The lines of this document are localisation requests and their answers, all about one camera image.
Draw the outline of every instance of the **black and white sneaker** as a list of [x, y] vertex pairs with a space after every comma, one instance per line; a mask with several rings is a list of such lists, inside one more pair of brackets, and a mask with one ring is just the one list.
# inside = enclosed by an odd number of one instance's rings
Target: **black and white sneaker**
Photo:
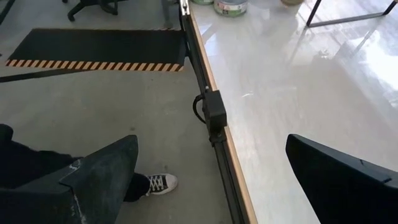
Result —
[[162, 195], [174, 190], [178, 184], [177, 177], [171, 174], [157, 174], [148, 176], [150, 180], [147, 195]]

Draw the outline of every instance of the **anti-fatigue mat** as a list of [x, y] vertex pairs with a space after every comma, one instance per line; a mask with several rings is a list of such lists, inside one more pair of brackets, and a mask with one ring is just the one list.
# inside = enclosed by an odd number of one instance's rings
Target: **anti-fatigue mat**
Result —
[[34, 29], [6, 65], [179, 72], [184, 58], [180, 30]]

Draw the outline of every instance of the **glossy white tabletop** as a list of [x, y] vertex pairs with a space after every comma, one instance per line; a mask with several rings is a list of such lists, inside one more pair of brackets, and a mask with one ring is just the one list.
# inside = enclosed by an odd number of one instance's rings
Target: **glossy white tabletop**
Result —
[[[237, 18], [191, 9], [258, 223], [319, 223], [286, 156], [287, 135], [398, 171], [398, 7], [382, 19], [304, 29], [315, 0], [249, 2]], [[390, 3], [367, 2], [324, 0], [314, 22]]]

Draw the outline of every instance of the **shoe lace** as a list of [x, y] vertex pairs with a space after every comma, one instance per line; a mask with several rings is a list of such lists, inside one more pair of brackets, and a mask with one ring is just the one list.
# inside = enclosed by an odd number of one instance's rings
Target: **shoe lace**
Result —
[[150, 176], [149, 177], [150, 180], [150, 189], [152, 191], [156, 191], [156, 190], [163, 190], [164, 189], [164, 185], [163, 185], [163, 179], [161, 176], [159, 175], [155, 175], [155, 176]]

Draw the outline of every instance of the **yellow and black striped edge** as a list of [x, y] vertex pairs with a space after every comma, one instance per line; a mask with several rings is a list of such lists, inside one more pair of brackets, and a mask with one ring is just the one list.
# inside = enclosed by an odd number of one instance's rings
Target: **yellow and black striped edge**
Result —
[[71, 70], [113, 70], [181, 72], [183, 65], [177, 63], [125, 63], [125, 62], [79, 62], [60, 60], [7, 60], [6, 66], [29, 68], [61, 68]]

